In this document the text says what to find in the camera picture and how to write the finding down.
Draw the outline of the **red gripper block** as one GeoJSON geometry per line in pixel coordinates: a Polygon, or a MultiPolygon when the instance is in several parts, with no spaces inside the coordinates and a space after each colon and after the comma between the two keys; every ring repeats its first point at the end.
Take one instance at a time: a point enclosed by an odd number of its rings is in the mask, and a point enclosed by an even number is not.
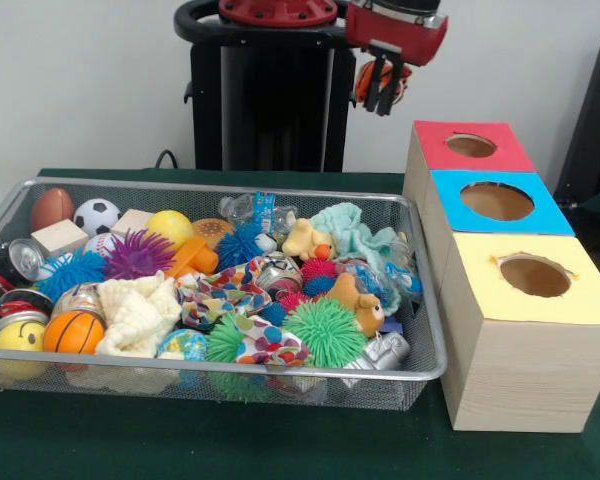
{"type": "MultiPolygon", "coordinates": [[[[439,2],[350,2],[346,37],[360,48],[399,54],[411,65],[428,64],[447,33],[449,18],[438,13],[439,2]]],[[[386,62],[377,54],[363,69],[363,106],[389,115],[401,85],[403,63],[386,62]]]]}

